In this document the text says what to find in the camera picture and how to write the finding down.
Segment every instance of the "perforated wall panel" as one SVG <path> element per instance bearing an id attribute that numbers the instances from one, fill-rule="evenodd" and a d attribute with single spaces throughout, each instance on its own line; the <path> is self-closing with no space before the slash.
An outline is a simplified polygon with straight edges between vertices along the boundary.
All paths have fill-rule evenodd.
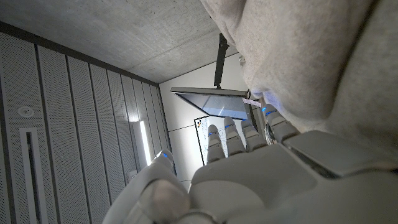
<path id="1" fill-rule="evenodd" d="M 157 129 L 157 121 L 154 109 L 154 103 L 152 100 L 152 93 L 150 92 L 150 86 L 146 83 L 142 84 L 142 89 L 144 90 L 145 104 L 148 112 L 150 133 L 152 135 L 152 142 L 154 144 L 155 155 L 157 155 L 161 150 L 159 131 Z"/>
<path id="2" fill-rule="evenodd" d="M 130 122 L 132 147 L 134 149 L 134 155 L 136 157 L 137 171 L 139 172 L 141 170 L 141 168 L 140 168 L 139 159 L 138 159 L 138 151 L 137 151 L 137 144 L 136 144 L 136 139 L 135 139 L 135 134 L 134 134 L 134 128 L 132 126 L 132 122 L 139 121 L 136 96 L 134 95 L 134 88 L 132 86 L 131 78 L 125 77 L 124 75 L 121 75 L 121 78 L 122 78 L 124 99 L 126 100 L 127 115 L 128 115 L 129 122 Z"/>
<path id="3" fill-rule="evenodd" d="M 34 45 L 0 33 L 0 61 L 2 97 L 17 223 L 29 223 L 19 128 L 30 127 L 37 128 L 48 220 L 49 223 L 56 223 L 50 158 Z M 21 106 L 31 107 L 34 110 L 34 115 L 30 118 L 21 117 L 17 113 Z"/>
<path id="4" fill-rule="evenodd" d="M 102 223 L 110 204 L 90 72 L 81 60 L 68 57 L 68 64 L 91 219 Z"/>
<path id="5" fill-rule="evenodd" d="M 113 103 L 116 131 L 118 132 L 119 147 L 124 167 L 124 175 L 128 180 L 128 173 L 137 170 L 134 150 L 132 148 L 129 120 L 120 75 L 108 71 L 109 90 Z"/>
<path id="6" fill-rule="evenodd" d="M 134 88 L 132 87 L 132 80 L 124 75 L 122 77 L 124 98 L 126 99 L 126 108 L 130 122 L 139 121 L 136 96 L 134 95 Z"/>
<path id="7" fill-rule="evenodd" d="M 162 114 L 162 121 L 163 121 L 163 127 L 164 127 L 164 131 L 166 134 L 166 142 L 167 142 L 167 149 L 170 150 L 170 141 L 169 141 L 169 131 L 167 130 L 167 123 L 166 123 L 166 117 L 164 115 L 164 111 L 163 111 L 163 105 L 162 105 L 162 96 L 160 95 L 160 89 L 156 88 L 157 91 L 157 98 L 159 99 L 159 106 L 160 106 L 160 113 Z"/>
<path id="8" fill-rule="evenodd" d="M 43 47 L 39 56 L 61 222 L 88 223 L 65 56 Z"/>
<path id="9" fill-rule="evenodd" d="M 11 219 L 10 219 L 10 208 L 8 204 L 6 167 L 4 165 L 4 154 L 2 149 L 2 137 L 1 137 L 1 126 L 0 126 L 0 223 L 10 223 L 10 222 Z"/>
<path id="10" fill-rule="evenodd" d="M 134 94 L 136 95 L 138 117 L 140 121 L 148 119 L 147 107 L 145 105 L 144 90 L 142 89 L 142 83 L 137 80 L 132 80 L 132 85 L 134 87 Z M 150 128 L 147 127 L 146 131 L 150 133 Z M 152 138 L 148 137 L 148 146 L 151 157 L 154 158 L 154 144 Z"/>
<path id="11" fill-rule="evenodd" d="M 155 110 L 155 115 L 156 115 L 156 123 L 157 123 L 157 129 L 159 130 L 159 137 L 160 137 L 160 146 L 162 147 L 162 150 L 167 150 L 167 140 L 166 140 L 166 130 L 164 128 L 163 124 L 163 114 L 162 110 L 160 109 L 160 101 L 159 101 L 159 95 L 157 94 L 158 88 L 154 86 L 150 86 L 150 92 L 152 94 L 152 101 L 154 102 L 154 110 Z"/>
<path id="12" fill-rule="evenodd" d="M 108 79 L 106 70 L 95 65 L 90 65 L 91 79 L 95 105 L 98 115 L 99 134 L 105 158 L 105 169 L 108 174 L 108 185 L 111 193 L 111 201 L 125 187 L 123 168 L 119 151 L 118 137 L 114 123 L 114 115 L 111 104 L 111 95 L 109 93 Z"/>

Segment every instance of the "screen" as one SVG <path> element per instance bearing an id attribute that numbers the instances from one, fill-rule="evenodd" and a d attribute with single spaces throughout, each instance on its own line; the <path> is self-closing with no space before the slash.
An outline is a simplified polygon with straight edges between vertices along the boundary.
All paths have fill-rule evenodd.
<path id="1" fill-rule="evenodd" d="M 242 98 L 230 96 L 213 96 L 177 93 L 192 105 L 195 105 L 213 116 L 229 116 L 235 119 L 247 119 Z"/>

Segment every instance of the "white wall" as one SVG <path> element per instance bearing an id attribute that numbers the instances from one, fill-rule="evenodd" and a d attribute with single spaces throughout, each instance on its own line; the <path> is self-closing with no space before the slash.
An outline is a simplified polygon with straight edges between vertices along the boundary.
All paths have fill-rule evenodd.
<path id="1" fill-rule="evenodd" d="M 225 58 L 222 89 L 248 90 L 239 65 L 240 56 L 235 54 Z M 213 86 L 215 70 L 216 63 L 212 63 L 160 84 L 177 177 L 184 181 L 184 184 L 187 184 L 195 171 L 203 165 L 193 120 L 206 114 L 181 100 L 171 93 L 170 89 L 172 87 L 215 88 Z"/>

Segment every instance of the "white robotic hand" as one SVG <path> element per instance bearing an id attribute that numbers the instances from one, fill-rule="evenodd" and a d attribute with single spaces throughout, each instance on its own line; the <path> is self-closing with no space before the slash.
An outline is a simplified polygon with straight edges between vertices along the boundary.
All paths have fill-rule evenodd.
<path id="1" fill-rule="evenodd" d="M 161 151 L 133 178 L 103 224 L 171 223 L 190 209 L 188 193 L 172 172 L 173 155 Z"/>
<path id="2" fill-rule="evenodd" d="M 225 118 L 228 158 L 208 128 L 208 163 L 189 193 L 162 151 L 122 191 L 109 223 L 397 223 L 398 164 L 388 156 L 319 131 L 300 134 L 271 105 L 264 116 L 278 144 L 268 146 L 249 121 L 243 147 Z"/>

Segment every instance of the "wall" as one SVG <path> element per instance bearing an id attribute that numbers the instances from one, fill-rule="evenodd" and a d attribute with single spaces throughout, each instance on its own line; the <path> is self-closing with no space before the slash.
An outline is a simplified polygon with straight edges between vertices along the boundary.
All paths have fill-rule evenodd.
<path id="1" fill-rule="evenodd" d="M 240 54 L 225 58 L 221 87 L 247 91 L 239 65 Z M 177 177 L 188 187 L 195 171 L 203 164 L 193 120 L 206 116 L 170 92 L 172 87 L 214 88 L 216 63 L 160 84 L 164 112 L 174 155 Z"/>
<path id="2" fill-rule="evenodd" d="M 132 122 L 169 149 L 156 86 L 1 32 L 0 77 L 1 223 L 101 223 L 140 170 Z"/>

